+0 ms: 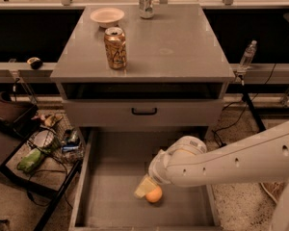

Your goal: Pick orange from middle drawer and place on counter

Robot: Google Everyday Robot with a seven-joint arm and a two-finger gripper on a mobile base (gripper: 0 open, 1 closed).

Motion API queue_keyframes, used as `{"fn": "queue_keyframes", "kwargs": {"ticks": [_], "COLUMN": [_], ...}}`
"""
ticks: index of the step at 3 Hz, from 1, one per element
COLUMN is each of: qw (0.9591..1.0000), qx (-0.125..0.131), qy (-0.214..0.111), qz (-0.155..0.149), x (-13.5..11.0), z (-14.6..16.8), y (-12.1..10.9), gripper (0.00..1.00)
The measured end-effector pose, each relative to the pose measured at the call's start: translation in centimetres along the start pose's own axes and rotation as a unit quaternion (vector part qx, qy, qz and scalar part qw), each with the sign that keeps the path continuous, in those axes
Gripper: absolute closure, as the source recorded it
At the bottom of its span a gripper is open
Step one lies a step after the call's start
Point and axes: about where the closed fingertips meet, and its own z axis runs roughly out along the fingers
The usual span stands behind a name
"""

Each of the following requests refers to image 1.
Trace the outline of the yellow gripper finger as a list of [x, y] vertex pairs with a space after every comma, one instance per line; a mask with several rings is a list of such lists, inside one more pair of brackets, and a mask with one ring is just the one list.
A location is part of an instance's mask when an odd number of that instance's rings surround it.
[[148, 174], [146, 174], [134, 191], [134, 195], [137, 198], [143, 198], [147, 193], [155, 190], [157, 186], [158, 184]]

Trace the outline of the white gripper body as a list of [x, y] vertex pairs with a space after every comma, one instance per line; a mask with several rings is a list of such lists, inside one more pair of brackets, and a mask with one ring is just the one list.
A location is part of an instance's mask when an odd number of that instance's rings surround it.
[[183, 165], [186, 166], [186, 158], [195, 158], [195, 156], [206, 152], [207, 147], [203, 141], [196, 137], [184, 136], [168, 149], [159, 150], [149, 165], [148, 175], [158, 184], [171, 184], [171, 164], [182, 161]]

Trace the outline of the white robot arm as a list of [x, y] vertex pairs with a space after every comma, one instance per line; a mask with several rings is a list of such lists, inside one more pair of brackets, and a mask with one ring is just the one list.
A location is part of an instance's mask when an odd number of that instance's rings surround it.
[[214, 151], [184, 136], [151, 161], [134, 195], [144, 197], [159, 185], [284, 182], [269, 231], [289, 231], [289, 121]]

